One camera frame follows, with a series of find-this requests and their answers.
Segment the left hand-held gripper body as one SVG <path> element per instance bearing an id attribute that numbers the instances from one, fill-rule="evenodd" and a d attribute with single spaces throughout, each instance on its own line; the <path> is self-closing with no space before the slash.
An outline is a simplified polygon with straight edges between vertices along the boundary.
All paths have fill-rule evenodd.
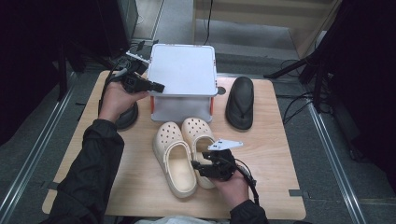
<path id="1" fill-rule="evenodd" d="M 123 68 L 117 73 L 123 88 L 129 93 L 148 91 L 150 89 L 149 81 L 142 75 L 148 69 L 149 60 L 129 50 L 126 54 L 132 59 L 132 65 L 130 68 Z"/>

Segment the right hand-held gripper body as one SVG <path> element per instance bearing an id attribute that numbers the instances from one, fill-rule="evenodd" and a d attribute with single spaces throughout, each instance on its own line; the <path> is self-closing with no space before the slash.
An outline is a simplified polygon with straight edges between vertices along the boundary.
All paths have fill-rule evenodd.
<path id="1" fill-rule="evenodd" d="M 228 180 L 236 170 L 235 158 L 231 152 L 232 148 L 241 147 L 241 141 L 219 139 L 211 146 L 208 151 L 203 153 L 206 160 L 211 161 L 202 171 L 211 171 L 215 174 L 215 179 Z"/>

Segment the cream clog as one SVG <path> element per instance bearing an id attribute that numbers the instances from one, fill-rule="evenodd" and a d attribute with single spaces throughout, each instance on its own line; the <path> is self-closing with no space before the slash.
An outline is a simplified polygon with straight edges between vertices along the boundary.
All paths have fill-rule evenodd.
<path id="1" fill-rule="evenodd" d="M 180 199 L 190 197 L 196 191 L 197 179 L 190 147 L 177 124 L 163 124 L 154 136 L 152 148 L 172 193 Z"/>
<path id="2" fill-rule="evenodd" d="M 203 153 L 208 151 L 208 147 L 215 142 L 209 125 L 202 119 L 188 118 L 183 121 L 181 132 L 190 147 L 192 159 L 201 164 L 210 164 L 211 161 L 203 156 Z"/>

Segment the white shoe rack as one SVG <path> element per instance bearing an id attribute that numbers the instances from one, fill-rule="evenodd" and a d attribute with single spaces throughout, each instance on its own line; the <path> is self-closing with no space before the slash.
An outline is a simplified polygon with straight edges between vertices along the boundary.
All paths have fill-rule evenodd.
<path id="1" fill-rule="evenodd" d="M 218 94 L 215 50 L 211 46 L 155 44 L 148 80 L 164 85 L 150 93 L 151 119 L 182 122 L 196 117 L 212 120 Z"/>

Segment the black flip-flop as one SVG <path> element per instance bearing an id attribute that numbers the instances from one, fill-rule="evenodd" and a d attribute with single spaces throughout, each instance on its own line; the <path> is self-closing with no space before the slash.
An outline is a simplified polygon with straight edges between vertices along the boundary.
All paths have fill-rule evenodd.
<path id="1" fill-rule="evenodd" d="M 229 92 L 225 116 L 239 130 L 248 130 L 253 123 L 254 86 L 248 77 L 238 77 Z"/>
<path id="2" fill-rule="evenodd" d="M 132 107 L 123 112 L 116 120 L 118 130 L 124 130 L 133 125 L 138 117 L 138 104 L 134 103 Z"/>

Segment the person's left hand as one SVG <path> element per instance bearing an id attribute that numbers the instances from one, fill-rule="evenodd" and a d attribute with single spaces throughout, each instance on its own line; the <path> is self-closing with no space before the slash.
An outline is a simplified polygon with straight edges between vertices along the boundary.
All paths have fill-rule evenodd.
<path id="1" fill-rule="evenodd" d="M 147 91 L 129 93 L 119 82 L 110 82 L 106 87 L 98 118 L 115 123 L 122 113 L 148 95 Z"/>

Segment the person's right hand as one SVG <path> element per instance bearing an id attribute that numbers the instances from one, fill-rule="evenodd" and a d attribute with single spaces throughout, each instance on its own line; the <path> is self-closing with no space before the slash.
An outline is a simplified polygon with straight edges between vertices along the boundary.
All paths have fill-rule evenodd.
<path id="1" fill-rule="evenodd" d="M 211 178 L 210 181 L 216 186 L 220 195 L 231 209 L 249 199 L 248 183 L 239 171 L 236 171 L 227 181 L 215 178 Z"/>

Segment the dark cabinet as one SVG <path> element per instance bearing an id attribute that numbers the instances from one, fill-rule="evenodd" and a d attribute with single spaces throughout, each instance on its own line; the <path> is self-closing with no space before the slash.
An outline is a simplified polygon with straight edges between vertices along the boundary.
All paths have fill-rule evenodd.
<path id="1" fill-rule="evenodd" d="M 132 44 L 138 11 L 135 0 L 96 0 L 106 40 L 106 54 L 120 56 Z"/>

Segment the black curtain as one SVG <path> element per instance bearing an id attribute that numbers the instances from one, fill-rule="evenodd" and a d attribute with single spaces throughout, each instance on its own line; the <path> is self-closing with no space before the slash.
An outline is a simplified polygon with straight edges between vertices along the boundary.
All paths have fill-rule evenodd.
<path id="1" fill-rule="evenodd" d="M 353 156 L 396 193 L 396 0 L 342 0 L 317 53 Z"/>
<path id="2" fill-rule="evenodd" d="M 58 45 L 77 70 L 76 29 L 92 0 L 0 0 L 0 146 L 59 84 Z"/>

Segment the black tripod stand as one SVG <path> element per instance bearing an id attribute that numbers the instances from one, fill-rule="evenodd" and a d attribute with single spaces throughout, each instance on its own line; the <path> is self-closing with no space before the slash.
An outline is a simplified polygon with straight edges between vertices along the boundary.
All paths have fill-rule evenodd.
<path id="1" fill-rule="evenodd" d="M 299 75 L 299 81 L 301 84 L 308 84 L 312 79 L 315 80 L 314 92 L 313 92 L 313 105 L 318 113 L 321 112 L 321 87 L 322 80 L 328 72 L 327 68 L 328 54 L 326 50 L 321 47 L 317 47 L 311 54 L 304 57 L 303 59 L 288 65 L 287 67 L 274 72 L 270 75 L 264 75 L 264 78 L 278 78 L 286 75 L 288 72 L 297 70 L 303 67 L 302 73 Z"/>

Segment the black metal post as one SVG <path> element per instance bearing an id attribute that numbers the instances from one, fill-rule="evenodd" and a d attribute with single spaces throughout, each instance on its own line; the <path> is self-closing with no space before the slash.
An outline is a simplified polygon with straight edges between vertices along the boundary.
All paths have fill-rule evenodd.
<path id="1" fill-rule="evenodd" d="M 58 72 L 59 72 L 59 96 L 58 100 L 62 101 L 67 93 L 67 74 L 66 74 L 66 57 L 64 53 L 64 44 L 58 45 Z"/>

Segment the metal floor rail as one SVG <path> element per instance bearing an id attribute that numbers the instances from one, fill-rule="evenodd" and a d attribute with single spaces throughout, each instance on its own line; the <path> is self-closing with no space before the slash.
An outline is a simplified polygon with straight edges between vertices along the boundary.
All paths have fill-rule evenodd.
<path id="1" fill-rule="evenodd" d="M 77 80 L 75 72 L 67 75 L 64 96 L 58 99 L 51 91 L 11 139 L 0 146 L 0 224 L 7 224 L 10 219 L 67 107 Z"/>
<path id="2" fill-rule="evenodd" d="M 330 135 L 327 131 L 321 115 L 312 105 L 310 105 L 308 108 L 311 119 L 316 126 L 320 141 L 324 147 L 328 162 L 332 167 L 334 178 L 337 182 L 338 188 L 341 192 L 344 204 L 350 215 L 352 223 L 367 224 L 367 220 L 361 210 L 361 205 L 359 203 L 358 197 L 356 196 L 355 191 L 352 188 L 351 182 L 349 181 L 347 173 L 344 169 L 344 166 L 338 157 L 335 146 L 332 142 L 332 139 L 330 138 Z"/>

